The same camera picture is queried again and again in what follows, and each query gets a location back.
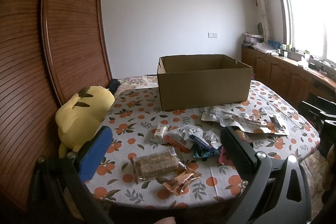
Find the barcode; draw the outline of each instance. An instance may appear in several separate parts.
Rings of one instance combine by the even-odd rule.
[[[187,141],[181,137],[180,140],[179,140],[179,143],[182,144],[182,145],[186,145]]]

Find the wooden louvered door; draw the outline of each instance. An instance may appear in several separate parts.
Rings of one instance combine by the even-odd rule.
[[[100,0],[42,0],[46,58],[59,101],[111,81]]]
[[[37,157],[60,143],[40,30],[40,0],[0,0],[0,191],[22,209]]]

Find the window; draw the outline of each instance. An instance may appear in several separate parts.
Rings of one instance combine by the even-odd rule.
[[[336,0],[281,0],[284,43],[336,64]]]

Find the orange wrapper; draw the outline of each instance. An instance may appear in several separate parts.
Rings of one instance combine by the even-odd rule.
[[[179,196],[181,195],[181,192],[184,192],[186,187],[191,184],[191,182],[200,178],[201,176],[202,174],[187,166],[186,169],[177,177],[171,179],[168,182],[164,182],[163,186],[166,187],[174,195]]]

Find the box on counter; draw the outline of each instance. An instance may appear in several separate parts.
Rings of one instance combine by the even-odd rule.
[[[163,111],[247,100],[252,68],[223,54],[159,58],[157,80]]]

